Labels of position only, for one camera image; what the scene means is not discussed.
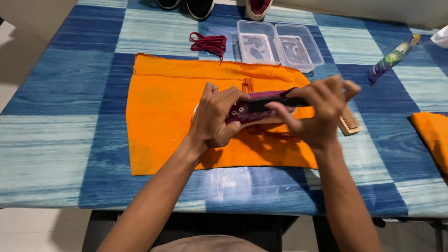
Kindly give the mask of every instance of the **white cloth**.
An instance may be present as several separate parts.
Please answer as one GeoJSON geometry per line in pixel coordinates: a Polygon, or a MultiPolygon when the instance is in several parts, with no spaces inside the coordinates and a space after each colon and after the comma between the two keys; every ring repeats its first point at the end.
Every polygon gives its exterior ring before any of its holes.
{"type": "Polygon", "coordinates": [[[445,26],[439,32],[431,37],[434,44],[440,46],[441,48],[448,48],[448,26],[445,26]]]}

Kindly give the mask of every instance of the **blue checkered tablecloth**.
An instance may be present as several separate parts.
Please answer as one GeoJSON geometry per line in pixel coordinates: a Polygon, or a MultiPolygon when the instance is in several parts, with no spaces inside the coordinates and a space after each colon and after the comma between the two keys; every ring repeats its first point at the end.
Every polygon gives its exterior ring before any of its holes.
{"type": "MultiPolygon", "coordinates": [[[[225,35],[240,61],[241,6],[215,4],[195,21],[185,3],[80,0],[0,116],[0,207],[123,209],[150,176],[132,177],[126,100],[134,56],[213,59],[190,50],[189,34],[225,35]]],[[[362,131],[339,139],[374,216],[448,217],[448,187],[407,117],[448,112],[448,50],[429,34],[370,87],[366,72],[414,29],[400,23],[271,9],[265,22],[306,25],[325,64],[310,80],[341,74],[363,87],[350,106],[362,131]]],[[[237,167],[193,172],[176,211],[324,212],[317,171],[237,167]]]]}

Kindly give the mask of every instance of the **plastic container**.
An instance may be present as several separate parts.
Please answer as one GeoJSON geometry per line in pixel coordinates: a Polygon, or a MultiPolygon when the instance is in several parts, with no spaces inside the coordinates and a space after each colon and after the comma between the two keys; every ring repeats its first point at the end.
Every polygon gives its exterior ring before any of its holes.
{"type": "Polygon", "coordinates": [[[284,62],[280,40],[271,23],[240,20],[237,27],[243,63],[280,65],[284,62]]]}
{"type": "Polygon", "coordinates": [[[324,64],[322,54],[306,26],[276,24],[275,30],[284,55],[282,65],[309,73],[324,64]]]}

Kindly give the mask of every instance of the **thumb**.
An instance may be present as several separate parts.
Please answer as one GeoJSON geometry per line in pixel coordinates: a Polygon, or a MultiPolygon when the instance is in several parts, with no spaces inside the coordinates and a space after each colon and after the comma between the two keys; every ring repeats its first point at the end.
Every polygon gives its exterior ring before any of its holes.
{"type": "Polygon", "coordinates": [[[240,131],[240,121],[231,122],[218,132],[218,142],[220,145],[226,146],[230,139],[240,131]]]}
{"type": "Polygon", "coordinates": [[[265,105],[266,108],[276,111],[278,117],[280,117],[288,126],[289,131],[292,133],[299,133],[302,130],[302,123],[295,119],[289,111],[286,109],[286,107],[281,104],[280,102],[270,102],[265,105]]]}

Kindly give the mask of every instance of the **orange towel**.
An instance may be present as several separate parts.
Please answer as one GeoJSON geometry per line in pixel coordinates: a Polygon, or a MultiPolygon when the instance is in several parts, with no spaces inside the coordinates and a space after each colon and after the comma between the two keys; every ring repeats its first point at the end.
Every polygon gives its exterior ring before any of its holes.
{"type": "Polygon", "coordinates": [[[420,112],[412,114],[410,118],[436,163],[448,175],[448,117],[420,112]]]}
{"type": "MultiPolygon", "coordinates": [[[[152,175],[171,156],[191,127],[193,110],[205,83],[220,90],[236,86],[261,92],[303,87],[309,80],[279,65],[223,61],[167,60],[143,53],[135,57],[126,122],[132,175],[152,175]]],[[[296,118],[313,117],[312,107],[298,108],[296,118]]],[[[287,132],[284,124],[263,125],[287,132]]],[[[294,137],[249,134],[241,130],[224,148],[209,149],[195,169],[285,165],[317,168],[310,147],[294,137]]]]}

